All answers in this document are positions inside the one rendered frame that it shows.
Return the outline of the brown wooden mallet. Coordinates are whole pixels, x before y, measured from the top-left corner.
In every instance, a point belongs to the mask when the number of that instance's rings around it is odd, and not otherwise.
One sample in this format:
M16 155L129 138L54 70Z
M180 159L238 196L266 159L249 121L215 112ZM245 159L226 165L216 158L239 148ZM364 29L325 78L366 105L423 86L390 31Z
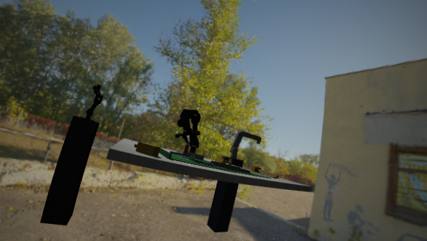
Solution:
M263 170L261 170L261 168L260 168L260 167L258 167L258 166L256 166L256 167L255 167L255 166L252 166L251 171L254 171L254 172L257 172L257 173L262 173L262 174L267 174L267 175L270 175L270 176L273 176L273 177L279 178L279 176L278 176L278 175L273 174L273 173L271 173L271 172L263 171Z

